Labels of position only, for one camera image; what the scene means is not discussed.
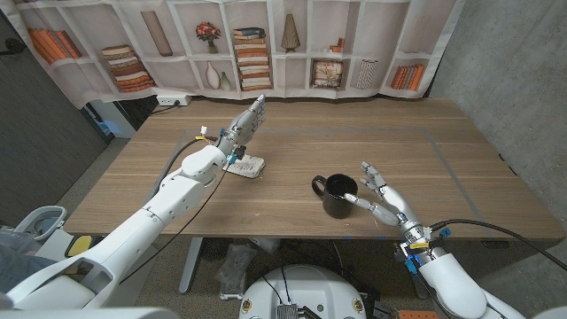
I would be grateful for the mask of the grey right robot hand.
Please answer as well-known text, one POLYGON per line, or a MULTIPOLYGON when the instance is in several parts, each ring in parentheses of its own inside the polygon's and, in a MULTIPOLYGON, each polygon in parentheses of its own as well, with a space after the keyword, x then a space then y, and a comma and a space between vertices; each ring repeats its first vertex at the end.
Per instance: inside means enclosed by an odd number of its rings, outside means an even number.
POLYGON ((360 182, 376 193, 380 203, 369 202, 348 192, 345 193, 345 200, 370 211, 380 222, 397 226, 409 245, 428 242, 431 239, 431 232, 419 222, 409 203, 386 183, 372 165, 363 161, 361 170, 368 178, 361 178, 360 182))

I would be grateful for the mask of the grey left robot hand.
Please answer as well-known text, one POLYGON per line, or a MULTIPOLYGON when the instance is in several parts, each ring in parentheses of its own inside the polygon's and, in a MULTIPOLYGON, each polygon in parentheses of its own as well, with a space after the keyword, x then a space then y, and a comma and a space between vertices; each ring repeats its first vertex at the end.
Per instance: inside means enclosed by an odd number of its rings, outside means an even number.
POLYGON ((232 153, 238 146, 246 145, 264 121, 265 95, 259 95, 251 106, 240 113, 221 135, 216 145, 225 155, 232 153))

